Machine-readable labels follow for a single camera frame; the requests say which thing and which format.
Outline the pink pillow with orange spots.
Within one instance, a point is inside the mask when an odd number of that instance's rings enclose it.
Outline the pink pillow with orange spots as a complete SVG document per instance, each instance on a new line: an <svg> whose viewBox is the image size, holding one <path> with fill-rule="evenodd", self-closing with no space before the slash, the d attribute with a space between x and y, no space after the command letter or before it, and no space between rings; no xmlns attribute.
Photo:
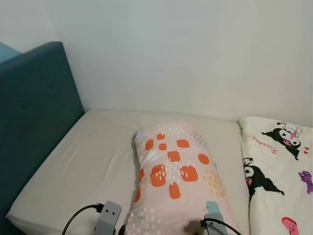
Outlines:
<svg viewBox="0 0 313 235"><path fill-rule="evenodd" d="M125 235L200 235L207 213L221 213L228 235L237 235L217 167L192 123L140 129L133 146L139 177Z"/></svg>

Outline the mattress with beige sheet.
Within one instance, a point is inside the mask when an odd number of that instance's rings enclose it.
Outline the mattress with beige sheet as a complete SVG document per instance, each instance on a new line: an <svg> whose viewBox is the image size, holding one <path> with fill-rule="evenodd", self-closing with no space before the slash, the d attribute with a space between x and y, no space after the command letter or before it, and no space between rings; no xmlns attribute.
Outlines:
<svg viewBox="0 0 313 235"><path fill-rule="evenodd" d="M132 145L144 127L188 120L210 150L237 230L249 235L241 128L234 121L167 113L92 110L82 116L45 157L0 219L28 235L60 235L80 208L113 201L122 206L119 222L130 213L139 165Z"/></svg>

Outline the teal upholstered headboard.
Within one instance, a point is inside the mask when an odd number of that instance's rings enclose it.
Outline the teal upholstered headboard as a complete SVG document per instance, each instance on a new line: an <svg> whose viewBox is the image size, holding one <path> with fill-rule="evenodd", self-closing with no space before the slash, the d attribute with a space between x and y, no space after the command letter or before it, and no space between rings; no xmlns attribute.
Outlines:
<svg viewBox="0 0 313 235"><path fill-rule="evenodd" d="M0 63L0 231L27 181L84 114L63 43Z"/></svg>

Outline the cream cartoon print quilt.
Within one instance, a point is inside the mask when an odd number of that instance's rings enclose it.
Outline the cream cartoon print quilt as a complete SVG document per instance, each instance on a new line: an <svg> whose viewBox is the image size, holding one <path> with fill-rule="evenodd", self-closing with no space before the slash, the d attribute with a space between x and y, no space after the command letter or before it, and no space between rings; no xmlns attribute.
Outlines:
<svg viewBox="0 0 313 235"><path fill-rule="evenodd" d="M313 235L313 128L242 117L251 235Z"/></svg>

